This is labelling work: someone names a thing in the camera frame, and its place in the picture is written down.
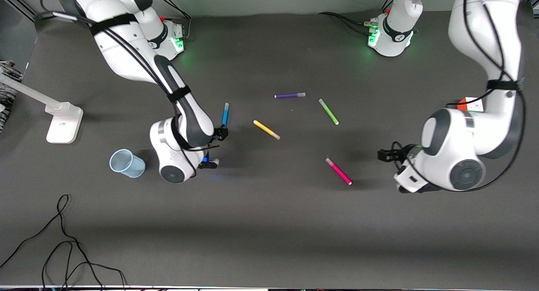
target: black circular joint cap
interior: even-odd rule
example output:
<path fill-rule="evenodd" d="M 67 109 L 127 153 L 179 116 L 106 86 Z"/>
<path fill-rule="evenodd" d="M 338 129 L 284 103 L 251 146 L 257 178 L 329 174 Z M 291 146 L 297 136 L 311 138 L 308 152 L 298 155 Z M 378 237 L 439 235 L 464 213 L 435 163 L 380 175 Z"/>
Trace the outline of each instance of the black circular joint cap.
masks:
<path fill-rule="evenodd" d="M 449 179 L 457 190 L 467 190 L 477 185 L 483 176 L 483 168 L 473 160 L 466 159 L 451 169 Z"/>
<path fill-rule="evenodd" d="M 179 184 L 183 182 L 185 175 L 183 171 L 175 166 L 164 166 L 161 169 L 161 176 L 164 180 L 172 182 L 173 184 Z"/>

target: dark gray tabletop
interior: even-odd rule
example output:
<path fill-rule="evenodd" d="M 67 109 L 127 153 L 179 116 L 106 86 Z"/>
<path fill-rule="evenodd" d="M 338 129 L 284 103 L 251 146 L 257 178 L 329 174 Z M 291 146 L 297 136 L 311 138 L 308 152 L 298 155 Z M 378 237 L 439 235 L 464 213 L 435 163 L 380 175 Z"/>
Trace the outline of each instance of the dark gray tabletop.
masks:
<path fill-rule="evenodd" d="M 424 13 L 397 58 L 377 55 L 329 16 L 194 19 L 174 64 L 216 125 L 230 103 L 230 135 L 212 150 L 221 167 L 181 185 L 160 178 L 148 138 L 152 123 L 173 115 L 157 86 L 116 76 L 87 30 L 37 24 L 25 84 L 85 114 L 75 143 L 52 145 L 44 107 L 17 97 L 0 136 L 0 259 L 70 193 L 67 230 L 93 262 L 122 269 L 131 285 L 537 290 L 539 49 L 531 26 L 519 26 L 529 127 L 503 179 L 473 193 L 403 195 L 393 165 L 376 160 L 394 140 L 418 142 L 423 122 L 446 102 L 483 93 L 485 73 L 447 37 L 449 16 Z M 273 99 L 294 92 L 307 96 Z M 140 178 L 109 169 L 121 148 L 146 161 Z M 507 159 L 487 162 L 487 179 Z M 0 284 L 39 284 L 62 239 L 57 222 L 0 270 Z M 62 283 L 67 251 L 50 262 L 54 283 Z M 98 275 L 120 283 L 114 272 Z M 95 284 L 88 269 L 79 278 Z"/>

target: purple marker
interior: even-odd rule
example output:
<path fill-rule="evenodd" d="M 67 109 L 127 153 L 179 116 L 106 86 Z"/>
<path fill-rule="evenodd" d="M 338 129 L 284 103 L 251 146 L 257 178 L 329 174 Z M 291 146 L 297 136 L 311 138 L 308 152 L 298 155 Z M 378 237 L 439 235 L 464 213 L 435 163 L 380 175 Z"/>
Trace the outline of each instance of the purple marker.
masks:
<path fill-rule="evenodd" d="M 293 97 L 304 97 L 305 93 L 291 93 L 291 94 L 276 94 L 274 97 L 276 99 L 291 99 Z"/>

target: yellow marker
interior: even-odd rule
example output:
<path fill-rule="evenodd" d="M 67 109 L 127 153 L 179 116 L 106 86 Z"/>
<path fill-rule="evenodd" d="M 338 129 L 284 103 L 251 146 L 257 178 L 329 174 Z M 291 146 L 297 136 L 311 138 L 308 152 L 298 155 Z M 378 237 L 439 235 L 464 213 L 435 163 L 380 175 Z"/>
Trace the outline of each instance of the yellow marker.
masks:
<path fill-rule="evenodd" d="M 262 125 L 258 120 L 253 120 L 253 124 L 255 124 L 258 128 L 261 128 L 262 130 L 264 130 L 269 135 L 275 137 L 276 140 L 279 141 L 279 139 L 281 139 L 281 137 L 278 136 L 277 133 L 275 133 L 272 130 L 270 130 L 269 128 L 267 128 L 267 126 Z"/>

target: light blue cup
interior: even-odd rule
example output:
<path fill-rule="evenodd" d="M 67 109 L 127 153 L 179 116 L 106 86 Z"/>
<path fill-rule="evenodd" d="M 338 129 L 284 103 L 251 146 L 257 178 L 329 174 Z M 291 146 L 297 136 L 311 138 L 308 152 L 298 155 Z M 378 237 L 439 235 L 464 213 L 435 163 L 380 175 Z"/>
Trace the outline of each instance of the light blue cup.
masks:
<path fill-rule="evenodd" d="M 110 157 L 108 161 L 110 169 L 114 172 L 119 172 L 130 178 L 141 176 L 146 169 L 144 160 L 136 157 L 128 149 L 120 149 Z"/>

